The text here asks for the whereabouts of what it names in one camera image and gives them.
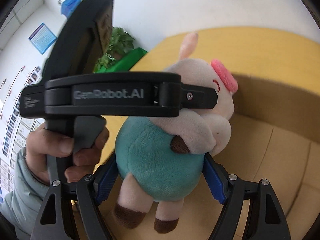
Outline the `grey sleeve left forearm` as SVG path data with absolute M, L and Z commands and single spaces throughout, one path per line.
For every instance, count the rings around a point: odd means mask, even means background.
M 4 197 L 1 204 L 1 214 L 13 225 L 18 239 L 30 239 L 49 189 L 30 171 L 25 159 L 26 149 L 22 148 L 16 155 L 14 190 Z

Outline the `person left hand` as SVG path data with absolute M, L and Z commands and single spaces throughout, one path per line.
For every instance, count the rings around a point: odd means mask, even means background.
M 83 176 L 92 174 L 99 164 L 102 150 L 109 138 L 109 130 L 104 127 L 91 148 L 73 154 L 74 140 L 65 135 L 45 129 L 42 124 L 27 137 L 25 161 L 29 170 L 44 184 L 49 184 L 46 156 L 57 158 L 73 157 L 73 165 L 65 170 L 69 183 L 79 181 Z

